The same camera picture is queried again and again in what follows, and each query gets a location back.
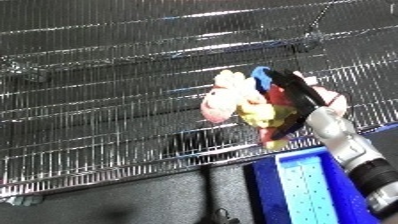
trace stuffed toy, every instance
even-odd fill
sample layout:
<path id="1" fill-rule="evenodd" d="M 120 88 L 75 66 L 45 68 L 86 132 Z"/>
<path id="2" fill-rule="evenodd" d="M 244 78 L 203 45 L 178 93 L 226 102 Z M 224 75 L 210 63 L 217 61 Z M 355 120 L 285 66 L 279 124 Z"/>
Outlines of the stuffed toy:
<path id="1" fill-rule="evenodd" d="M 212 123 L 224 122 L 237 113 L 245 123 L 258 129 L 260 143 L 266 149 L 275 151 L 285 147 L 289 138 L 285 136 L 280 140 L 272 140 L 273 132 L 296 111 L 285 97 L 283 89 L 273 85 L 272 80 L 263 73 L 264 68 L 267 67 L 257 67 L 249 78 L 240 72 L 221 71 L 201 103 L 201 113 Z M 300 72 L 295 74 L 304 78 Z M 304 80 L 322 96 L 329 107 L 340 116 L 345 114 L 347 101 L 343 95 L 315 86 L 317 82 L 313 77 Z"/>

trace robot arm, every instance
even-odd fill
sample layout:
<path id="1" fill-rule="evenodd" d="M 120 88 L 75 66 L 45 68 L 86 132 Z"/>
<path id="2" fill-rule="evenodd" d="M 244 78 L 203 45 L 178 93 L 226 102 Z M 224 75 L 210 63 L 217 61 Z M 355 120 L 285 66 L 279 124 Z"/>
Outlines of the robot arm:
<path id="1" fill-rule="evenodd" d="M 298 111 L 293 128 L 281 127 L 273 138 L 308 125 L 366 198 L 374 215 L 385 219 L 398 213 L 398 172 L 366 138 L 356 133 L 352 122 L 327 107 L 321 96 L 293 72 L 264 73 L 284 89 Z"/>

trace blue plush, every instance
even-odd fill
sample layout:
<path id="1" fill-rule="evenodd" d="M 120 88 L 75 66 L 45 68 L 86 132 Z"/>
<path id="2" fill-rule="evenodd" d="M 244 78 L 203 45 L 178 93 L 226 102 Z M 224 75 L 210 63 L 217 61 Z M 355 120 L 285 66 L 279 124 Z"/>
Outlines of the blue plush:
<path id="1" fill-rule="evenodd" d="M 272 82 L 272 79 L 264 74 L 264 69 L 270 70 L 269 67 L 258 66 L 251 73 L 251 77 L 256 80 L 256 89 L 261 94 L 266 93 L 271 88 Z"/>

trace blue tray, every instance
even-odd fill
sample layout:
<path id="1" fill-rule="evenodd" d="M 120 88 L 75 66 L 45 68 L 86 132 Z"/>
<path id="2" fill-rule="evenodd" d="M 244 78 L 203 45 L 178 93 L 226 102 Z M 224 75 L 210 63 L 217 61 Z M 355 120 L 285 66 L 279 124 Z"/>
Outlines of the blue tray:
<path id="1" fill-rule="evenodd" d="M 324 148 L 253 164 L 267 224 L 376 224 L 363 196 Z"/>

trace wire grid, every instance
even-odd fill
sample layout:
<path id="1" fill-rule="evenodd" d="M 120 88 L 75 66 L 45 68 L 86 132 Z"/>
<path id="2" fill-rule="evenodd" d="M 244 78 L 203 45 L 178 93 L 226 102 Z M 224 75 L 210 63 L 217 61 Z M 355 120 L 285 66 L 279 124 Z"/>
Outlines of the wire grid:
<path id="1" fill-rule="evenodd" d="M 0 1 L 0 198 L 272 153 L 236 116 L 201 116 L 222 69 L 301 70 L 352 98 L 359 130 L 396 122 L 398 17 L 387 1 L 333 3 L 303 52 L 330 2 Z M 318 144 L 304 129 L 284 150 Z"/>

